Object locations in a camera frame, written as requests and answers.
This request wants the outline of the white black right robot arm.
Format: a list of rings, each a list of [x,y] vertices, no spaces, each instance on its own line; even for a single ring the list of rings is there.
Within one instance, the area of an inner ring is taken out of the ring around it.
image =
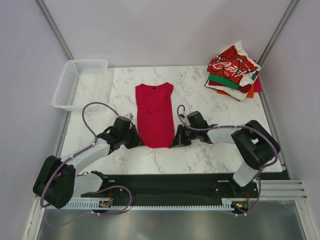
[[[186,147],[193,140],[206,144],[235,145],[242,157],[242,164],[232,176],[229,191],[235,197],[247,191],[247,185],[275,161],[280,152],[277,141],[256,120],[244,125],[209,125],[199,111],[188,115],[178,114],[181,124],[170,144],[171,148]]]

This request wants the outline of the crimson red t shirt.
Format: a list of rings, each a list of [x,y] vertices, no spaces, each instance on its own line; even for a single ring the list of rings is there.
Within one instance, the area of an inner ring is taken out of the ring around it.
[[[169,148],[174,140],[173,90],[174,86],[168,82],[135,87],[138,134],[149,148]]]

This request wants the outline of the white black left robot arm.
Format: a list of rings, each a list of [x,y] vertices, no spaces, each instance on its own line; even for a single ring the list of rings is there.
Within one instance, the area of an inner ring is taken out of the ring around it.
[[[40,197],[43,208],[61,209],[71,198],[86,194],[104,197],[110,191],[109,183],[103,180],[104,175],[93,171],[80,176],[80,172],[121,146],[133,149],[141,145],[143,142],[131,119],[118,116],[113,125],[98,134],[87,147],[64,158],[47,157],[32,190]]]

